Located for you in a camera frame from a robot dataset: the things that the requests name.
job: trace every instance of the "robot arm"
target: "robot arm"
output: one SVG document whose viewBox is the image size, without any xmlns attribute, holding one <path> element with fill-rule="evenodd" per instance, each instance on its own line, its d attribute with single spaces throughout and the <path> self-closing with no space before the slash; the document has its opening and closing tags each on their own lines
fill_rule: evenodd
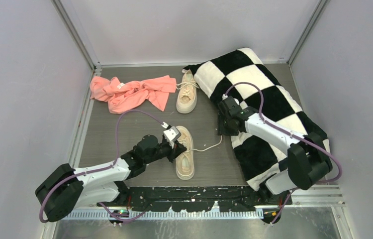
<svg viewBox="0 0 373 239">
<path fill-rule="evenodd" d="M 321 137 L 316 133 L 303 135 L 265 118 L 265 121 L 290 132 L 290 135 L 286 135 L 263 122 L 255 108 L 242 109 L 238 101 L 231 96 L 222 100 L 218 107 L 219 128 L 223 128 L 223 134 L 238 135 L 239 132 L 247 132 L 262 138 L 287 155 L 288 169 L 269 178 L 265 183 L 271 194 L 277 195 L 293 188 L 307 190 L 332 170 L 328 156 L 290 137 L 294 134 L 324 148 Z"/>
<path fill-rule="evenodd" d="M 127 191 L 124 180 L 143 173 L 147 164 L 167 157 L 170 162 L 186 151 L 177 139 L 181 133 L 176 127 L 163 125 L 163 140 L 153 135 L 144 136 L 133 149 L 122 155 L 116 163 L 108 162 L 93 167 L 72 168 L 68 163 L 59 166 L 36 190 L 42 204 L 51 189 L 63 179 L 77 176 L 57 188 L 46 203 L 45 213 L 50 222 L 58 221 L 74 208 L 97 202 L 124 201 Z"/>
</svg>

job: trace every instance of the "pink cloth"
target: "pink cloth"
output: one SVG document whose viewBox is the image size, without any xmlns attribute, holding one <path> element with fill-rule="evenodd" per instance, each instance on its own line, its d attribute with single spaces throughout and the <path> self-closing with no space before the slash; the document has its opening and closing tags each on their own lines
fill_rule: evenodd
<svg viewBox="0 0 373 239">
<path fill-rule="evenodd" d="M 94 76 L 90 83 L 91 99 L 109 103 L 109 111 L 121 114 L 133 109 L 145 100 L 149 100 L 159 110 L 164 111 L 169 93 L 176 91 L 176 79 L 163 76 L 143 81 L 131 81 L 123 84 L 117 77 L 110 81 Z"/>
</svg>

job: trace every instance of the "gray wall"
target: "gray wall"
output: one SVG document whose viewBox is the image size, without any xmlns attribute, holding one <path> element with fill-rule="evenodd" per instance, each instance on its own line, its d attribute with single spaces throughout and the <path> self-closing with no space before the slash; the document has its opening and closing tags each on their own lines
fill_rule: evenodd
<svg viewBox="0 0 373 239">
<path fill-rule="evenodd" d="M 373 238 L 373 1 L 330 1 L 292 66 L 304 109 L 330 135 L 358 239 Z"/>
<path fill-rule="evenodd" d="M 64 0 L 101 64 L 201 62 L 248 46 L 286 61 L 318 0 Z"/>
<path fill-rule="evenodd" d="M 36 239 L 34 190 L 68 160 L 91 71 L 49 0 L 0 0 L 0 239 Z"/>
</svg>

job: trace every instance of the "checkered blanket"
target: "checkered blanket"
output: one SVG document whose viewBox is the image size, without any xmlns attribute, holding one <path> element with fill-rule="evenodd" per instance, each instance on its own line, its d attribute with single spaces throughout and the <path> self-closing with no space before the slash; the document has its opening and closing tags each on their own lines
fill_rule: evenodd
<svg viewBox="0 0 373 239">
<path fill-rule="evenodd" d="M 258 86 L 264 95 L 263 114 L 269 119 L 294 131 L 308 134 L 315 132 L 330 151 L 327 134 L 302 111 L 276 77 L 263 65 L 250 48 L 241 48 L 198 65 L 189 65 L 200 88 L 211 102 L 217 105 L 226 90 L 238 82 L 250 82 Z M 229 95 L 238 99 L 244 109 L 260 106 L 258 91 L 249 85 L 237 85 Z M 247 183 L 256 191 L 260 184 L 272 175 L 287 169 L 287 157 L 280 150 L 261 138 L 249 133 L 232 136 L 232 147 Z"/>
</svg>

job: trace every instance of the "beige sneaker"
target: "beige sneaker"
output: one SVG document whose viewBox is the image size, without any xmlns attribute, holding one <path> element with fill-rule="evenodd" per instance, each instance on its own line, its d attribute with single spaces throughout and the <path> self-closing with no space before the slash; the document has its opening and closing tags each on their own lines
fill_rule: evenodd
<svg viewBox="0 0 373 239">
<path fill-rule="evenodd" d="M 186 151 L 176 158 L 176 175 L 182 180 L 191 179 L 194 176 L 194 144 L 188 129 L 183 126 L 176 126 L 181 132 L 178 142 L 186 147 Z"/>
<path fill-rule="evenodd" d="M 197 105 L 197 88 L 199 88 L 198 83 L 194 80 L 191 71 L 188 70 L 182 77 L 182 82 L 177 84 L 179 94 L 176 100 L 176 109 L 179 113 L 187 114 L 195 108 Z"/>
</svg>

